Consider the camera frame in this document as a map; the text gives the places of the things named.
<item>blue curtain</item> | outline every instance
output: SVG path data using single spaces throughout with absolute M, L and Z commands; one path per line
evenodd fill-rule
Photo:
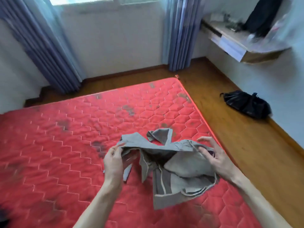
M 79 90 L 85 74 L 52 8 L 49 0 L 0 0 L 0 18 L 51 86 L 66 94 Z
M 202 18 L 202 0 L 166 0 L 163 64 L 170 71 L 190 66 Z

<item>wooden shelf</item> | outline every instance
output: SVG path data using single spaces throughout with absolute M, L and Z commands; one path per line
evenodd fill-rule
M 209 21 L 207 16 L 201 21 L 201 30 L 209 38 L 238 62 L 256 64 L 277 59 L 285 50 L 290 49 L 285 42 L 272 39 L 267 42 L 260 39 L 256 42 L 247 40 L 249 32 L 234 32 L 226 27 L 225 22 Z

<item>red mattress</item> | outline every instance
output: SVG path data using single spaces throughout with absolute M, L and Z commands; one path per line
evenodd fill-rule
M 0 206 L 11 227 L 72 227 L 102 183 L 103 157 L 122 134 L 170 127 L 173 140 L 213 136 L 176 78 L 0 115 Z M 261 227 L 224 180 L 203 196 L 153 210 L 152 179 L 134 164 L 106 227 Z

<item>window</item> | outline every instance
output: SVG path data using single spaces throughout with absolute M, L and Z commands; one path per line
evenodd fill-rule
M 68 4 L 76 4 L 76 3 L 89 3 L 95 1 L 115 2 L 123 5 L 123 4 L 152 2 L 157 0 L 50 0 L 50 1 L 52 5 L 68 5 Z

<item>gray cloth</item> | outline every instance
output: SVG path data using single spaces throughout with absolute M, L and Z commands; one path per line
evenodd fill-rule
M 142 182 L 153 172 L 154 209 L 173 206 L 202 195 L 218 182 L 208 160 L 198 152 L 202 146 L 214 155 L 213 148 L 192 140 L 172 142 L 173 130 L 149 131 L 146 140 L 139 133 L 122 135 L 122 156 L 140 151 Z M 157 140 L 162 146 L 151 143 Z

